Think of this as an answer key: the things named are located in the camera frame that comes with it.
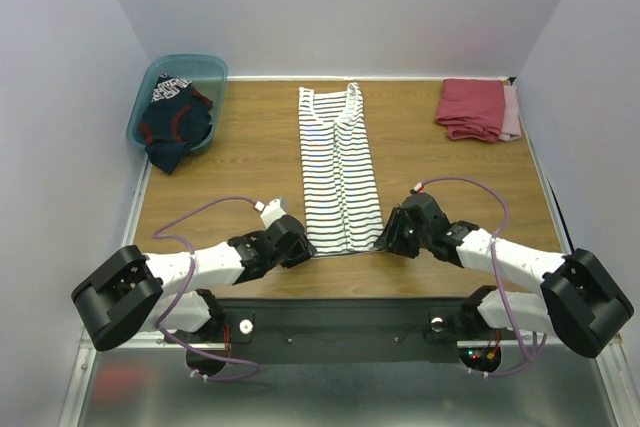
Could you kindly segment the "striped white tank top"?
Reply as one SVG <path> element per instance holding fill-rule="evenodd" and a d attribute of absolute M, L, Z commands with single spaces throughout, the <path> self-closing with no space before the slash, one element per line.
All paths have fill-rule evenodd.
<path fill-rule="evenodd" d="M 360 87 L 298 98 L 308 239 L 320 257 L 373 252 L 384 221 Z"/>

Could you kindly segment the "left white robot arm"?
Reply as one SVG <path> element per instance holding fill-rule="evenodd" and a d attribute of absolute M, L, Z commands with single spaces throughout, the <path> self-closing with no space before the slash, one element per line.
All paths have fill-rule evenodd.
<path fill-rule="evenodd" d="M 206 288 L 257 280 L 315 254 L 302 224 L 283 214 L 264 230 L 194 252 L 144 254 L 136 245 L 122 247 L 74 288 L 71 301 L 98 351 L 161 327 L 210 341 L 221 333 L 223 318 L 207 304 Z"/>

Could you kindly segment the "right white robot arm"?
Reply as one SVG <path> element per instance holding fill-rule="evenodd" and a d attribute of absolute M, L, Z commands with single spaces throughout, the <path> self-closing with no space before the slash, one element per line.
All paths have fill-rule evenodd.
<path fill-rule="evenodd" d="M 462 304 L 460 325 L 472 337 L 510 328 L 554 336 L 574 353 L 597 357 L 633 317 L 634 307 L 590 251 L 546 252 L 479 226 L 451 222 L 427 193 L 392 209 L 378 249 L 415 258 L 423 250 L 459 268 L 494 276 Z"/>

